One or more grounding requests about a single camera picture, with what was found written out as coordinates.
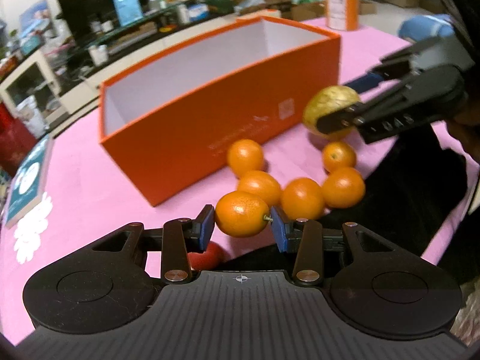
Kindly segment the yellow-green passion fruit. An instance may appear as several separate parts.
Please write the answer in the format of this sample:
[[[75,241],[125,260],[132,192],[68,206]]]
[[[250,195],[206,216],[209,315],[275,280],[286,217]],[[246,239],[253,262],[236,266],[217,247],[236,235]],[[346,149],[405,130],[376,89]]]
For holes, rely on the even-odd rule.
[[[351,132],[350,128],[344,127],[330,134],[320,133],[317,130],[317,120],[323,116],[330,116],[336,111],[341,111],[358,102],[360,102],[360,96],[352,88],[344,85],[325,87],[304,108],[303,125],[310,133],[328,141],[340,141]]]

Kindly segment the red cherry tomato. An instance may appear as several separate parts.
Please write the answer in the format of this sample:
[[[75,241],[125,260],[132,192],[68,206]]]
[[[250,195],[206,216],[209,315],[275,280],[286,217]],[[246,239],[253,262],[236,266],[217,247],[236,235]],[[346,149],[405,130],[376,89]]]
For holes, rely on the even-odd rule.
[[[224,250],[215,242],[210,242],[203,253],[188,253],[190,267],[193,271],[210,271],[224,261]]]

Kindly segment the kumquat small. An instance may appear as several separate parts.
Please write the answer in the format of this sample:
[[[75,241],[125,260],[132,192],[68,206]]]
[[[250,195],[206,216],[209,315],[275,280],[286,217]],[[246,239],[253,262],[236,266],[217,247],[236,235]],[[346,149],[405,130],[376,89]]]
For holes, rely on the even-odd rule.
[[[322,162],[326,172],[334,172],[344,167],[355,167],[356,152],[343,141],[330,142],[322,150]]]

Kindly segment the kumquat top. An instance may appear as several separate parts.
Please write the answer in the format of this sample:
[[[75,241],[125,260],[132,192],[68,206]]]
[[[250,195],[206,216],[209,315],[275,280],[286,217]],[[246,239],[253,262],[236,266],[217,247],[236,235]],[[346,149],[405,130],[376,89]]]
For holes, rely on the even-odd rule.
[[[227,151],[227,164],[237,178],[250,171],[263,171],[265,165],[263,148],[250,139],[235,141]]]

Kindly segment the orange white canister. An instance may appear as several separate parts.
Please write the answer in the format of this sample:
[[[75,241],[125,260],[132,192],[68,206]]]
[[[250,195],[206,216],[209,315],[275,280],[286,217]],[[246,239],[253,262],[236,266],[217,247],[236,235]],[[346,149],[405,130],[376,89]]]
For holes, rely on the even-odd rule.
[[[359,27],[360,0],[325,0],[326,25],[333,30],[355,31]]]

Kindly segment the pink flowered tablecloth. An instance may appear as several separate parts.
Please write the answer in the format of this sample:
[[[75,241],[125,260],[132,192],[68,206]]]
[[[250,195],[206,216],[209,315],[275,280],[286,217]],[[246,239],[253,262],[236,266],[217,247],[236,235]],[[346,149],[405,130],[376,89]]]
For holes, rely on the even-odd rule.
[[[340,81],[354,79],[377,64],[383,55],[403,48],[407,42],[374,28],[362,26],[353,32],[337,32],[342,37]],[[468,211],[477,183],[479,166],[451,138],[444,123],[433,125],[443,149],[451,148],[466,158],[468,187],[463,199],[450,211],[422,258],[437,263],[455,228]],[[303,125],[293,127],[264,147],[269,172],[282,186],[298,177],[308,177],[320,185],[326,174],[320,163],[324,142],[316,140]],[[364,145],[356,133],[346,139],[356,146],[358,169],[368,176],[385,157],[394,140]],[[31,275],[44,266],[133,221],[146,228],[159,228],[169,219],[193,217],[204,204],[215,205],[234,190],[236,178],[226,167],[199,181],[165,203],[152,207],[112,162],[98,143],[98,109],[79,119],[56,140],[46,179],[46,199],[35,219],[26,225],[1,231],[1,329],[17,345],[34,329],[22,292]],[[221,245],[228,258],[273,243],[264,230],[253,238],[235,239],[218,229],[212,240]]]

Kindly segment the black sleeve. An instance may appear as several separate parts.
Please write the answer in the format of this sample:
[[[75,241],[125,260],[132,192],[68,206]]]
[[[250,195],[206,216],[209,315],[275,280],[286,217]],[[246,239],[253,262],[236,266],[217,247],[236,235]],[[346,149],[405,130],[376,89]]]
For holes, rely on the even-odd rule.
[[[363,200],[333,209],[318,222],[341,229],[357,222],[409,252],[421,256],[450,213],[467,194],[464,155],[443,149],[431,125],[400,134],[366,179]],[[293,257],[275,245],[222,262],[217,271],[293,269]],[[465,216],[437,263],[459,284],[479,276],[479,208]]]

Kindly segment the orange cardboard box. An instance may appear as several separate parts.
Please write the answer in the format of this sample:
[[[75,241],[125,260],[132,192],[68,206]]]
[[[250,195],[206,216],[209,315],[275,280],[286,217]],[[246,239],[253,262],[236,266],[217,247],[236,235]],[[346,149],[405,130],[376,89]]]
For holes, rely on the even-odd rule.
[[[341,37],[260,16],[216,28],[101,85],[99,140],[152,206],[221,169],[237,140],[264,143],[339,78]]]

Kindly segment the teal book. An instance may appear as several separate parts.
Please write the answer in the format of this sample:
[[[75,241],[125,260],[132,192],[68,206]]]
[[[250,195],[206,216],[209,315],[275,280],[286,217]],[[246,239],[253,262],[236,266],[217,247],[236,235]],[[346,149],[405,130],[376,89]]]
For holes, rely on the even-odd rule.
[[[53,144],[54,139],[45,135],[20,164],[10,185],[4,227],[12,228],[42,200]]]

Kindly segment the white TV cabinet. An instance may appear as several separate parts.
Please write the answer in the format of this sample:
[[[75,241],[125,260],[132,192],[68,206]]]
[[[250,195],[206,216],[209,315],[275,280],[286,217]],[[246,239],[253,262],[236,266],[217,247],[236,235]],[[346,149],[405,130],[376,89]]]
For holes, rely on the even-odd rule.
[[[52,128],[50,134],[53,137],[57,137],[78,119],[86,116],[98,107],[100,86],[103,81],[114,77],[135,63],[163,49],[164,42],[162,40],[155,41],[122,57],[111,57],[107,63],[100,67],[92,68],[88,73],[78,73],[75,79],[67,84],[59,98],[67,110],[67,116],[62,118],[62,121],[56,127]]]

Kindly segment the red paper bag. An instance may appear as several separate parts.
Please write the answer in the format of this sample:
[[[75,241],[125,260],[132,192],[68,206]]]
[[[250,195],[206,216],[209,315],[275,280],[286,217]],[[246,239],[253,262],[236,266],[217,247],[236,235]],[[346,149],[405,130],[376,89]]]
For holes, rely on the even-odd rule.
[[[24,158],[38,140],[24,126],[20,119],[14,118],[5,104],[0,105],[0,164],[13,177]]]

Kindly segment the white glass door cabinet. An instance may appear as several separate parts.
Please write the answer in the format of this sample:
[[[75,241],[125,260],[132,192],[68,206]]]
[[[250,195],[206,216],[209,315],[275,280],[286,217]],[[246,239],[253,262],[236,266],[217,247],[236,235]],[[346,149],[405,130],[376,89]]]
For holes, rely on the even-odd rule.
[[[30,96],[34,96],[38,110],[51,125],[68,114],[60,102],[60,84],[40,49],[32,52],[1,81],[1,100],[10,113]]]

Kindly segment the blue card on shelf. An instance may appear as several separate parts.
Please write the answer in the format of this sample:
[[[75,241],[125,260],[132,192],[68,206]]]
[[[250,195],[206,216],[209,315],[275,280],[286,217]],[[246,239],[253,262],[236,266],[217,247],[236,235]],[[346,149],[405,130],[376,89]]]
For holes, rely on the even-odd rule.
[[[113,0],[113,3],[121,27],[143,18],[143,8],[139,0]]]

